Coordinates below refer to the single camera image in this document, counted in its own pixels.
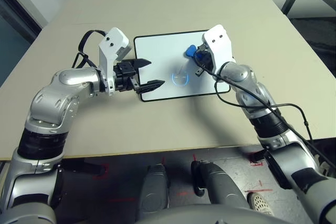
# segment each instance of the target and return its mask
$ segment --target beige table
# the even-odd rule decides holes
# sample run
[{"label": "beige table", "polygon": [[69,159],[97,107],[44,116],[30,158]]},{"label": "beige table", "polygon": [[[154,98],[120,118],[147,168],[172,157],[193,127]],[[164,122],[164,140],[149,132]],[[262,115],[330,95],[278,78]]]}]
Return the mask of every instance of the beige table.
[{"label": "beige table", "polygon": [[[216,24],[227,29],[236,60],[253,67],[277,102],[305,110],[315,138],[336,136],[336,80],[272,0],[69,0],[0,89],[0,159],[11,157],[32,98],[71,66],[87,30],[117,26],[133,40]],[[100,39],[85,48],[96,63]],[[235,100],[233,92],[225,97]],[[282,112],[307,136],[296,110]],[[214,95],[144,103],[123,92],[81,105],[65,151],[83,157],[257,143],[241,109]]]}]

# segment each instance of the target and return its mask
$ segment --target red tape marking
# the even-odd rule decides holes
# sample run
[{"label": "red tape marking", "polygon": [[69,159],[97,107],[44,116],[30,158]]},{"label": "red tape marking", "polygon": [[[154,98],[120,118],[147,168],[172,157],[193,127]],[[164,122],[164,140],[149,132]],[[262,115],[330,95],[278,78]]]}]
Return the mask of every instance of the red tape marking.
[{"label": "red tape marking", "polygon": [[100,179],[106,179],[108,177],[110,164],[101,164],[101,166],[105,168],[105,173],[101,176],[93,176],[92,177],[93,179],[100,180]]},{"label": "red tape marking", "polygon": [[131,202],[135,200],[136,198],[120,198],[120,199],[109,199],[108,202]]},{"label": "red tape marking", "polygon": [[258,193],[260,191],[273,191],[273,189],[247,190],[246,193]]},{"label": "red tape marking", "polygon": [[253,163],[250,161],[250,166],[263,166],[263,162],[261,161],[260,163]]},{"label": "red tape marking", "polygon": [[178,193],[178,194],[176,194],[177,196],[186,196],[188,194],[188,192],[187,191],[182,191],[182,192],[180,192],[180,193]]}]

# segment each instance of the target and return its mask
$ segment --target cable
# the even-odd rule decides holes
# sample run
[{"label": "cable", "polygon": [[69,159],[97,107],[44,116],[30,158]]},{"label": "cable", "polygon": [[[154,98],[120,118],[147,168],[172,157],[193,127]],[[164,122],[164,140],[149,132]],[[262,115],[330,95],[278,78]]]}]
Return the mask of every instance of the cable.
[{"label": "cable", "polygon": [[[235,107],[239,107],[239,108],[244,108],[244,109],[264,109],[265,107],[264,106],[245,106],[245,105],[240,105],[240,104],[236,104],[236,103],[232,103],[232,102],[229,102],[229,101],[226,101],[224,100],[220,95],[219,95],[219,92],[217,90],[217,84],[218,84],[218,79],[215,81],[215,91],[216,91],[216,95],[217,97],[224,103],[226,104],[229,104],[231,106],[235,106]],[[306,118],[306,115],[304,114],[304,111],[302,108],[300,108],[298,105],[296,104],[293,104],[293,103],[282,103],[282,104],[275,104],[275,105],[270,105],[271,108],[277,108],[277,107],[285,107],[285,106],[292,106],[296,109],[298,109],[302,115],[302,118],[303,118],[303,124],[306,126],[306,129],[307,129],[307,132],[308,132],[308,135],[309,135],[309,140],[310,140],[310,143],[313,145],[314,144],[314,141],[312,139],[312,136],[311,136],[311,132],[310,132],[310,129],[309,129],[309,123],[307,121],[307,118]]]},{"label": "cable", "polygon": [[[206,69],[204,66],[202,66],[199,62],[198,62],[198,60],[196,59],[196,57],[193,57],[193,59],[194,59],[194,61],[195,61],[195,63],[200,67],[200,68],[202,68],[204,71],[206,71],[208,74],[210,74],[211,76],[214,76],[214,77],[216,77],[217,78],[217,82],[218,82],[218,80],[222,80],[222,81],[225,81],[226,83],[228,83],[228,84],[230,84],[230,85],[232,85],[232,86],[234,86],[234,87],[236,87],[236,88],[239,88],[239,89],[241,89],[241,90],[243,90],[244,92],[246,92],[246,93],[248,93],[248,94],[250,94],[251,96],[253,96],[256,100],[258,100],[263,106],[261,106],[261,107],[259,107],[259,108],[268,108],[283,124],[285,124],[286,126],[287,126],[287,128],[288,129],[290,129],[291,131],[293,131],[294,132],[294,134],[297,136],[297,137],[299,137],[306,145],[308,145],[311,149],[313,149],[317,154],[319,154],[320,155],[320,157],[321,158],[323,158],[332,168],[334,168],[334,169],[336,169],[336,166],[324,155],[324,154],[322,154],[312,143],[310,143],[310,142],[308,142],[302,135],[300,135],[300,133],[298,133],[291,125],[289,125],[286,121],[285,121],[285,119],[281,116],[281,115],[279,115],[278,113],[276,113],[273,109],[272,109],[272,106],[275,106],[275,105],[270,105],[270,104],[267,104],[266,102],[264,102],[261,98],[259,98],[257,95],[255,95],[254,93],[252,93],[251,91],[249,91],[249,90],[247,90],[247,89],[245,89],[245,88],[243,88],[243,87],[241,87],[240,85],[237,85],[237,84],[235,84],[234,82],[232,82],[229,78],[227,78],[227,77],[221,77],[221,76],[219,76],[219,75],[217,75],[217,74],[214,74],[214,73],[212,73],[211,71],[209,71],[208,69]],[[230,103],[230,102],[227,102],[227,101],[225,101],[225,103],[228,103],[228,104],[230,104],[230,105],[233,105],[233,106],[237,106],[238,104],[234,104],[234,103]],[[310,137],[310,139],[312,140],[312,137],[311,137],[311,133],[310,133],[310,130],[308,131],[308,134],[309,134],[309,137]]]},{"label": "cable", "polygon": [[82,68],[85,63],[87,63],[90,67],[94,67],[94,68],[97,68],[97,66],[91,61],[89,60],[89,56],[84,53],[84,46],[85,46],[85,43],[86,41],[88,40],[88,38],[90,37],[91,34],[93,33],[99,33],[101,34],[102,36],[106,36],[106,32],[105,31],[102,31],[102,30],[89,30],[87,31],[83,38],[80,40],[80,43],[78,45],[78,53],[76,54],[76,57],[75,57],[75,60],[73,61],[73,64],[72,64],[72,67],[71,68],[74,68],[76,63],[77,63],[77,60],[78,60],[78,57],[81,55],[83,57],[81,63],[76,66],[76,68]]}]

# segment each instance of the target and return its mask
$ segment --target gray floor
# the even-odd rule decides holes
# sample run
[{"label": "gray floor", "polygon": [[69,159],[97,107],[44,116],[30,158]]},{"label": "gray floor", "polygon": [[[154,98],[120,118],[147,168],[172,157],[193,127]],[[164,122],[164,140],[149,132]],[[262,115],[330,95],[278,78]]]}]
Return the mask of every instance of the gray floor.
[{"label": "gray floor", "polygon": [[207,194],[199,198],[193,193],[190,164],[209,160],[219,165],[236,182],[244,195],[258,191],[268,201],[275,216],[291,223],[311,223],[296,195],[281,189],[267,165],[251,164],[245,158],[250,148],[211,148],[192,151],[148,153],[88,158],[87,162],[108,167],[103,177],[66,172],[61,204],[56,209],[59,223],[134,223],[142,179],[149,165],[164,163],[171,180],[170,207],[209,204]]}]

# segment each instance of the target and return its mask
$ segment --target blue object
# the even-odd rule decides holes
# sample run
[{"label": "blue object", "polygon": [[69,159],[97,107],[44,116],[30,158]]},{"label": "blue object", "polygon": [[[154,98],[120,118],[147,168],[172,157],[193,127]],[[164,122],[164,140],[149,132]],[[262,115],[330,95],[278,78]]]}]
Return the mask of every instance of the blue object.
[{"label": "blue object", "polygon": [[197,50],[196,46],[191,45],[188,47],[187,51],[185,52],[185,55],[187,55],[188,57],[194,57],[196,50]]}]

